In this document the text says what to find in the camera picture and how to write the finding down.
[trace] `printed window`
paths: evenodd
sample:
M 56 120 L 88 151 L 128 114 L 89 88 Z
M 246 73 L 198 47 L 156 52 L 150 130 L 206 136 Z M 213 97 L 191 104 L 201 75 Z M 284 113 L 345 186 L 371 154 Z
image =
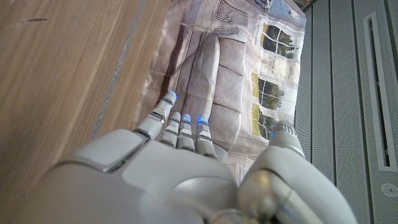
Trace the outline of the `printed window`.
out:
M 277 121 L 274 118 L 264 115 L 260 111 L 259 105 L 254 103 L 252 104 L 251 121 L 252 134 L 269 140 L 272 136 L 272 128 L 276 125 Z
M 285 92 L 279 88 L 279 85 L 259 78 L 259 75 L 252 72 L 252 95 L 259 98 L 261 106 L 276 110 L 282 106 L 282 97 Z
M 269 26 L 266 23 L 262 25 L 260 45 L 263 49 L 275 52 L 286 58 L 294 58 L 296 47 L 293 45 L 292 36 L 276 26 Z

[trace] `robotic finger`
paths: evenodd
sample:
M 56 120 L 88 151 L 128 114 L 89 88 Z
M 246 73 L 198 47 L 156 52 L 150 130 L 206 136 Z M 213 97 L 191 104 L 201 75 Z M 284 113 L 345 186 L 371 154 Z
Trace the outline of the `robotic finger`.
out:
M 182 115 L 180 131 L 178 132 L 177 149 L 186 149 L 195 152 L 191 131 L 191 116 L 189 114 Z
M 176 99 L 177 95 L 175 92 L 168 92 L 134 132 L 141 133 L 149 139 L 155 140 L 161 132 L 165 120 L 169 117 Z
M 195 140 L 197 153 L 206 157 L 216 159 L 216 152 L 211 141 L 210 130 L 208 126 L 208 118 L 203 115 L 197 120 L 197 137 Z
M 164 129 L 159 141 L 168 144 L 169 146 L 176 147 L 178 127 L 180 126 L 181 115 L 179 112 L 174 112 L 170 118 L 167 127 Z

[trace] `wood grain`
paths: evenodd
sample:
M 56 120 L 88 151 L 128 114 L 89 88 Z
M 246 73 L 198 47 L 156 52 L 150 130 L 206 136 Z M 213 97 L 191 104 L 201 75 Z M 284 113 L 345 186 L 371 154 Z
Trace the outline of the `wood grain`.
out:
M 60 156 L 90 140 L 139 3 L 0 2 L 0 223 Z M 101 134 L 130 127 L 169 4 L 146 0 Z

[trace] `blue led light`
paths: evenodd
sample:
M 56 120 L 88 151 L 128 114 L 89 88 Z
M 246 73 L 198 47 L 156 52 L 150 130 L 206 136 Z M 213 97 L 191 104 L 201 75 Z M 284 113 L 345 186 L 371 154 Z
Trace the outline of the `blue led light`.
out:
M 175 99 L 178 99 L 178 96 L 177 96 L 177 94 L 174 91 L 169 91 L 169 93 L 174 93 Z
M 201 121 L 203 121 L 203 118 L 199 115 L 197 118 L 197 124 L 201 123 Z

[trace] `grey wall panel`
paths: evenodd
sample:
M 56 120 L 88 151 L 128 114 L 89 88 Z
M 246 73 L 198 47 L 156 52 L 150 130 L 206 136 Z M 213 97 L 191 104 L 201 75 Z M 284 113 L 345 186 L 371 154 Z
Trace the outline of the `grey wall panel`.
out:
M 296 103 L 296 131 L 300 139 L 305 158 L 311 158 L 311 33 L 312 33 L 312 13 L 309 9 L 306 13 L 307 24 L 305 25 L 305 37 L 303 51 L 301 54 L 300 82 L 297 90 Z
M 396 72 L 392 58 L 392 46 L 387 27 L 384 1 L 356 0 L 354 1 L 354 11 L 359 49 L 358 59 L 361 74 L 366 145 L 368 149 L 368 162 L 371 176 L 370 183 L 373 200 L 374 221 L 375 223 L 398 223 L 398 199 L 387 197 L 381 191 L 381 185 L 385 183 L 392 183 L 398 186 L 398 174 L 396 172 L 379 171 L 377 166 L 375 133 L 369 94 L 368 65 L 366 61 L 366 46 L 364 43 L 363 28 L 363 18 L 376 11 L 382 52 L 382 66 L 384 69 L 384 78 L 386 80 L 389 113 L 391 115 L 392 133 L 394 138 L 395 152 L 396 155 L 398 155 L 398 106 L 396 95 L 397 90 L 395 86 Z
M 337 187 L 358 223 L 370 223 L 351 1 L 330 1 Z
M 398 1 L 397 0 L 387 0 L 388 10 L 391 15 L 391 26 L 392 33 L 394 34 L 394 42 L 395 42 L 395 51 L 398 54 Z M 398 55 L 395 58 L 395 64 L 398 66 Z
M 312 8 L 312 164 L 335 182 L 328 1 Z

